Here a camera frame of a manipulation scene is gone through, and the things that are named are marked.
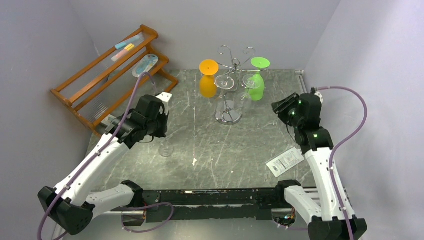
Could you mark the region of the clear wine glass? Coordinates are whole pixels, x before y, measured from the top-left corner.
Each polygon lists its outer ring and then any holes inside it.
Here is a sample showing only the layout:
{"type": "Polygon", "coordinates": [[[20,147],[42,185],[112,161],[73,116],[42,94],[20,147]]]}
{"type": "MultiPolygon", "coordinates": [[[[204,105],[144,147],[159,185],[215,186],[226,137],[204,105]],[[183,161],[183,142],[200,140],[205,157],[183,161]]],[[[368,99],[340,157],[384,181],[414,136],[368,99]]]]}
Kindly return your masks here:
{"type": "Polygon", "coordinates": [[[174,153],[174,145],[169,136],[163,138],[159,144],[158,153],[164,157],[170,157],[174,153]]]}
{"type": "Polygon", "coordinates": [[[222,115],[228,108],[225,95],[227,91],[234,87],[235,81],[229,75],[222,74],[215,78],[214,84],[220,90],[218,97],[215,99],[215,113],[222,115]]]}
{"type": "Polygon", "coordinates": [[[250,94],[250,90],[256,90],[260,86],[256,82],[256,76],[254,74],[247,74],[242,79],[242,90],[240,90],[234,97],[234,110],[243,115],[247,113],[252,107],[253,100],[250,94]]]}

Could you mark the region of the green plastic wine glass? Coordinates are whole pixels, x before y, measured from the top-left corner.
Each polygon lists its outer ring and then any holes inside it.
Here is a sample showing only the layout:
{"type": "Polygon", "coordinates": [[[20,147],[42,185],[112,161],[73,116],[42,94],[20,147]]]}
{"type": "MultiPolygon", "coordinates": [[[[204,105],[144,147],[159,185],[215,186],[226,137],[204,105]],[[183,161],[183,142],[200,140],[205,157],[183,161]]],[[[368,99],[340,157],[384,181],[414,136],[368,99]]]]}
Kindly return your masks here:
{"type": "Polygon", "coordinates": [[[265,82],[260,73],[261,70],[266,70],[270,65],[270,61],[265,57],[253,57],[250,60],[252,66],[258,69],[258,71],[253,74],[252,80],[254,82],[254,88],[251,88],[248,93],[252,101],[260,101],[264,96],[265,82]]]}

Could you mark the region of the orange plastic wine glass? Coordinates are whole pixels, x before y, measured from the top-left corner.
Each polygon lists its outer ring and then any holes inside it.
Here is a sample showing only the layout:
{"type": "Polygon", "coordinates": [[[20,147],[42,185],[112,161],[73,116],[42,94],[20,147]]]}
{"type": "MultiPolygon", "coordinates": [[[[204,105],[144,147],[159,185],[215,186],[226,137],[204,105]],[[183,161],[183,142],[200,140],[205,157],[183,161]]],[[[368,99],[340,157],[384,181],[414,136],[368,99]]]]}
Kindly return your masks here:
{"type": "Polygon", "coordinates": [[[218,70],[218,63],[212,59],[205,59],[199,64],[199,71],[202,74],[199,82],[199,92],[203,97],[212,98],[216,95],[215,74],[218,70]]]}

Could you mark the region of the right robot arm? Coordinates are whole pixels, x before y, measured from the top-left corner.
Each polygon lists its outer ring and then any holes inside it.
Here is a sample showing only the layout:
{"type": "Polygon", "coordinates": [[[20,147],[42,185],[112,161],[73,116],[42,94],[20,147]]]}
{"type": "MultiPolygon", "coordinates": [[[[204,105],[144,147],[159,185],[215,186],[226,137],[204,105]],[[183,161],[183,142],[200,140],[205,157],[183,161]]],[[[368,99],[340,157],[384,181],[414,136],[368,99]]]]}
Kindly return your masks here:
{"type": "Polygon", "coordinates": [[[357,217],[344,191],[334,160],[336,147],[329,131],[320,125],[322,105],[319,93],[293,93],[271,104],[278,118],[294,129],[295,142],[311,168],[319,203],[294,182],[283,183],[274,199],[280,207],[294,207],[307,224],[311,240],[359,240],[368,226],[357,217]]]}

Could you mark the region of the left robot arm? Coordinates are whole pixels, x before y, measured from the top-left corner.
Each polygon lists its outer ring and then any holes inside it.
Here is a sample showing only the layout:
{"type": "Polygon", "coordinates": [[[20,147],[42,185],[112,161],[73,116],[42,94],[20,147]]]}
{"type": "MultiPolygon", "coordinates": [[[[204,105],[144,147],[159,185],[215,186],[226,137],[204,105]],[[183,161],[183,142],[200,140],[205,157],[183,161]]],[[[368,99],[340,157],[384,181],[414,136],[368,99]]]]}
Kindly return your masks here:
{"type": "Polygon", "coordinates": [[[166,137],[172,98],[173,95],[166,92],[142,96],[136,108],[127,108],[107,128],[96,147],[66,178],[38,192],[44,210],[37,232],[39,239],[48,218],[62,227],[65,234],[75,236],[105,212],[120,207],[137,210],[146,206],[144,190],[131,180],[97,193],[92,189],[98,177],[135,144],[147,136],[152,139],[166,137]]]}

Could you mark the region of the chrome wine glass rack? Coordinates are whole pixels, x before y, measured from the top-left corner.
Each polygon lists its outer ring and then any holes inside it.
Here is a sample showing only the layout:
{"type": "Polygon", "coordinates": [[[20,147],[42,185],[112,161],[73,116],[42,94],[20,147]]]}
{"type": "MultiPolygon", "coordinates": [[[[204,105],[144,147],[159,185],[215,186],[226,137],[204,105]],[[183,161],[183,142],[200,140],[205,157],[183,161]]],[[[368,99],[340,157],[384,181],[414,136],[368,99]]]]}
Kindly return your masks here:
{"type": "Polygon", "coordinates": [[[222,125],[234,125],[240,122],[242,117],[246,114],[240,115],[234,110],[234,98],[236,94],[242,90],[243,84],[242,80],[243,77],[247,74],[255,74],[258,72],[258,69],[251,64],[251,59],[256,56],[256,50],[253,47],[247,47],[243,50],[243,54],[248,56],[248,58],[244,61],[241,61],[240,59],[236,58],[232,54],[232,50],[229,46],[222,45],[218,49],[219,55],[224,55],[225,53],[229,54],[230,57],[230,63],[229,64],[222,64],[218,62],[218,66],[224,68],[226,70],[225,73],[220,75],[229,75],[234,80],[234,87],[231,90],[228,90],[225,94],[225,99],[227,103],[227,109],[226,111],[221,114],[216,114],[216,104],[214,102],[214,117],[216,118],[216,121],[222,125]]]}

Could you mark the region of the wooden shelf rack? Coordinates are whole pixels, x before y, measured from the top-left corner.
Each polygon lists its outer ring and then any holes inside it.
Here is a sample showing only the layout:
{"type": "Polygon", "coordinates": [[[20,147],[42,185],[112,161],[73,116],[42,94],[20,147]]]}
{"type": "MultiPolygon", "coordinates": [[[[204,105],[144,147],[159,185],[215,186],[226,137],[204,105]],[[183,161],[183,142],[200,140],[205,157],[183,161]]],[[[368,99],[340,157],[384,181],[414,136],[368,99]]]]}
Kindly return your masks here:
{"type": "Polygon", "coordinates": [[[135,84],[142,89],[138,94],[156,96],[162,92],[170,93],[179,83],[175,76],[164,69],[170,62],[169,58],[152,46],[152,42],[159,37],[157,31],[141,25],[122,41],[136,35],[140,39],[132,43],[135,48],[118,61],[113,62],[111,58],[123,48],[112,46],[71,78],[50,90],[95,136],[103,134],[106,127],[101,125],[101,121],[105,117],[123,113],[124,103],[131,97],[135,84]],[[158,56],[158,63],[149,72],[134,77],[133,68],[148,54],[158,56]]]}

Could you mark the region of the small teal white box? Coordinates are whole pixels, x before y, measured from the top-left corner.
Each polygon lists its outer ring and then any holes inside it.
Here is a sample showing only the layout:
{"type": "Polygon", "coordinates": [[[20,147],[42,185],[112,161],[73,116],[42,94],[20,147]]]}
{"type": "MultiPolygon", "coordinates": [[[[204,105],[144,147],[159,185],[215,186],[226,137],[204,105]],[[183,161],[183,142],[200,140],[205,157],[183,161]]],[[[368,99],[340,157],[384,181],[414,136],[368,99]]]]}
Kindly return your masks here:
{"type": "Polygon", "coordinates": [[[101,122],[100,125],[104,127],[108,127],[113,123],[113,121],[116,119],[115,116],[109,114],[107,117],[105,117],[101,122]]]}

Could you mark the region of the white paper label card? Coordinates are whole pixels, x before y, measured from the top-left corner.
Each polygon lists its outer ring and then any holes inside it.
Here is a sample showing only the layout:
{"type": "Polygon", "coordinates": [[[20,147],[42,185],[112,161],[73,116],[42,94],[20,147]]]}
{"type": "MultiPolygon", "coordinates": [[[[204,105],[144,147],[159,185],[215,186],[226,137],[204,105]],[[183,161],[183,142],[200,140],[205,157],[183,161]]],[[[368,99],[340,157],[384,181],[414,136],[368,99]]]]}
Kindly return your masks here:
{"type": "Polygon", "coordinates": [[[277,178],[305,160],[302,151],[295,147],[269,160],[265,165],[277,178]]]}

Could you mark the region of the blue toothbrush package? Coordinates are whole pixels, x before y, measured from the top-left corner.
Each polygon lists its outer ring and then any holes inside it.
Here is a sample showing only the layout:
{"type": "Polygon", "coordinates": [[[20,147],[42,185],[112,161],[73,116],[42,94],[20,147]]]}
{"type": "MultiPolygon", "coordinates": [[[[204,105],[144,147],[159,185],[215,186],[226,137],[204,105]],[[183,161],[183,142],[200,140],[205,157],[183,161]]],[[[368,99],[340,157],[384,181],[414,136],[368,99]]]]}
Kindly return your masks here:
{"type": "Polygon", "coordinates": [[[139,78],[140,75],[144,72],[149,72],[152,70],[155,65],[158,63],[159,58],[155,54],[147,54],[145,55],[132,69],[131,74],[135,78],[139,78]]]}

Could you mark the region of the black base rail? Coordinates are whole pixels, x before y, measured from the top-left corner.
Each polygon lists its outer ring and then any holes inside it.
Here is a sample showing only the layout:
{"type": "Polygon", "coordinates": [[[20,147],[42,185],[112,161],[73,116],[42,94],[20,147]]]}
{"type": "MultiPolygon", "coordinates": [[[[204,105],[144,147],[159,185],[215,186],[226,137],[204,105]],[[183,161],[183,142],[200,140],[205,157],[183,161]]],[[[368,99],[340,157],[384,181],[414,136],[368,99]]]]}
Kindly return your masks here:
{"type": "Polygon", "coordinates": [[[272,220],[292,206],[280,186],[207,190],[145,190],[121,207],[124,211],[147,207],[147,223],[188,220],[272,220]]]}

